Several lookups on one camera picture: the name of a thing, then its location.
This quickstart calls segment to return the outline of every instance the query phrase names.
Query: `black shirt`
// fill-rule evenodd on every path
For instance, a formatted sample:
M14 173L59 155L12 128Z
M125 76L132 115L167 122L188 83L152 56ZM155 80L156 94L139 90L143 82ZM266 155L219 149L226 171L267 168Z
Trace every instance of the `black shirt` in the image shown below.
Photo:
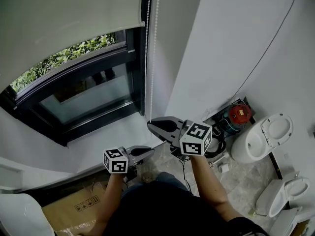
M267 236L249 219L240 217L225 222L201 198L158 181L127 193L103 235L169 234Z

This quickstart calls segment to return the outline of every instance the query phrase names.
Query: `window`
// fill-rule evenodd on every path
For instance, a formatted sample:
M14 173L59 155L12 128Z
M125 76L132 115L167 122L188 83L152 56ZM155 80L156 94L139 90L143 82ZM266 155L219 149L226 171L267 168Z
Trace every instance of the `window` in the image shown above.
M142 0L141 18L148 0ZM77 43L34 65L0 94L0 107L66 144L133 113L144 115L145 27Z

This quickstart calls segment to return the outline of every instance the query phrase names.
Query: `cardboard box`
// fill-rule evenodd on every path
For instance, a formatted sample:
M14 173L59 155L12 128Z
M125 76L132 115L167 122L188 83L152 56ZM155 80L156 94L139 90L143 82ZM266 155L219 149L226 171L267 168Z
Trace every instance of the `cardboard box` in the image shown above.
M86 234L95 224L104 193L105 187L97 182L43 207L42 210L58 236Z

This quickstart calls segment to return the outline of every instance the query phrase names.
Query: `person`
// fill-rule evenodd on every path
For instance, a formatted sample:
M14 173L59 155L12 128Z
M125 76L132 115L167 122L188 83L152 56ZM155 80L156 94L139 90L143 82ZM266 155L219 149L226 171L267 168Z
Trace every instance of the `person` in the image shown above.
M155 181L127 189L121 198L124 175L112 174L102 209L87 235L267 236L232 207L204 156L190 160L200 197L163 172Z

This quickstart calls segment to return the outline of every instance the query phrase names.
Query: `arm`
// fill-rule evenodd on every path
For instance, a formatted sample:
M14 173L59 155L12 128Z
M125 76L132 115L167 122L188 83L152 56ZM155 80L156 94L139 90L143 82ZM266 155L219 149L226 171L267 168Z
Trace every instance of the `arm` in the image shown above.
M204 156L190 157L200 197L210 204L225 221L243 217L231 206L227 194Z
M107 226L107 223L116 209L119 207L122 197L122 183L124 179L122 174L112 174L102 197L102 207L96 215L96 223L88 233L90 236L101 236Z

